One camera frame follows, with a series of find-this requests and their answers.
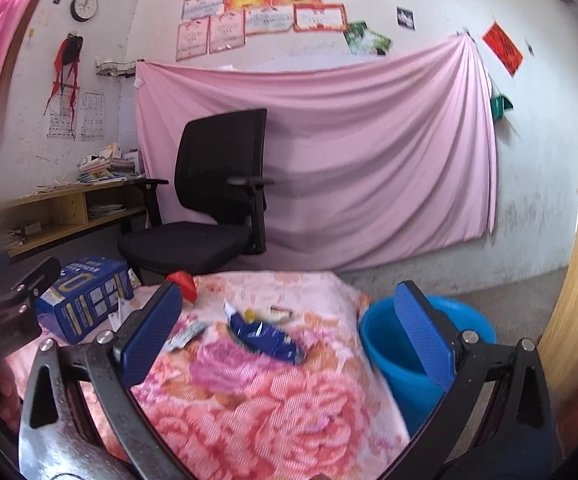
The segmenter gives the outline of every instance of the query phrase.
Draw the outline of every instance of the blue box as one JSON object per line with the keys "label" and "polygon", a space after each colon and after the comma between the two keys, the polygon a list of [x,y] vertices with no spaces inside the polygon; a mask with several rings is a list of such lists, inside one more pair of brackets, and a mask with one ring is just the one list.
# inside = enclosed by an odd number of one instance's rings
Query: blue box
{"label": "blue box", "polygon": [[118,310],[118,300],[133,298],[127,272],[125,262],[99,256],[63,267],[60,278],[36,300],[39,320],[54,333],[57,324],[62,332],[57,336],[79,343]]}

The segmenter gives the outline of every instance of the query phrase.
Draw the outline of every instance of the pink bedsheet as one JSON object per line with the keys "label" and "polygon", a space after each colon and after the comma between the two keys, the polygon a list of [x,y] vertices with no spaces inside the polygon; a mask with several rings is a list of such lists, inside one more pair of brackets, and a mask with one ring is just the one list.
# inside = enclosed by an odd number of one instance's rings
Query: pink bedsheet
{"label": "pink bedsheet", "polygon": [[173,188],[192,120],[266,107],[267,252],[249,269],[357,269],[493,229],[496,142],[490,82],[467,35],[388,59],[253,73],[138,63],[138,137],[165,178],[165,222],[198,220]]}
{"label": "pink bedsheet", "polygon": [[[196,279],[199,296],[173,333],[211,322],[184,350],[161,352],[132,392],[156,430],[200,480],[375,480],[409,435],[356,330],[368,298],[331,273],[226,272]],[[155,287],[137,291],[144,305]],[[255,356],[226,333],[224,300],[239,310],[294,310],[287,330],[308,348],[298,366]],[[36,348],[10,358],[21,392]],[[92,415],[108,449],[123,458],[90,384]]]}

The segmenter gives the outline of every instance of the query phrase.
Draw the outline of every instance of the metal bolt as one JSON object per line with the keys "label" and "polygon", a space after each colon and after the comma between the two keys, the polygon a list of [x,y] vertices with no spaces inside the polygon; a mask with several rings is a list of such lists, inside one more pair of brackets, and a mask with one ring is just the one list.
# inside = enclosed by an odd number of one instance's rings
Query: metal bolt
{"label": "metal bolt", "polygon": [[46,352],[47,350],[50,350],[51,348],[54,347],[54,340],[49,338],[49,339],[45,339],[41,344],[40,344],[40,349],[43,352]]}
{"label": "metal bolt", "polygon": [[114,338],[114,333],[111,330],[103,330],[96,336],[96,341],[98,341],[101,345],[108,343]]}
{"label": "metal bolt", "polygon": [[531,341],[531,339],[523,339],[522,348],[524,348],[528,352],[533,352],[535,350],[535,343]]}
{"label": "metal bolt", "polygon": [[480,336],[478,335],[477,332],[474,332],[473,330],[465,330],[464,332],[462,332],[462,340],[465,343],[469,343],[469,344],[476,344],[478,341],[480,341]]}

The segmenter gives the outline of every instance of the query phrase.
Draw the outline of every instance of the green dustpan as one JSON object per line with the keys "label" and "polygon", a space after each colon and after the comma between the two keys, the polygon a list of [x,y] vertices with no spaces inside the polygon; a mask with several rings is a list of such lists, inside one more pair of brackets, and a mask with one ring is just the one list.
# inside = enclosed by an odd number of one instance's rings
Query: green dustpan
{"label": "green dustpan", "polygon": [[502,119],[505,111],[513,109],[514,105],[506,95],[500,94],[491,98],[491,113],[495,123]]}

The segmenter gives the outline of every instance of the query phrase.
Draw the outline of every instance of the desk shelf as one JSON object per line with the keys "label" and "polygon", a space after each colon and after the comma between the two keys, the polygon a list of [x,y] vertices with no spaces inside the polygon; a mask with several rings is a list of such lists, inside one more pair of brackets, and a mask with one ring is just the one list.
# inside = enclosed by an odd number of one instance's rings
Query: desk shelf
{"label": "desk shelf", "polygon": [[[87,206],[93,203],[120,203],[125,209],[90,219]],[[144,213],[142,194],[124,182],[75,186],[17,198],[6,204],[5,223],[13,226],[40,220],[42,229],[27,236],[20,247],[11,248],[7,253],[13,261],[20,261],[95,230],[128,222]]]}

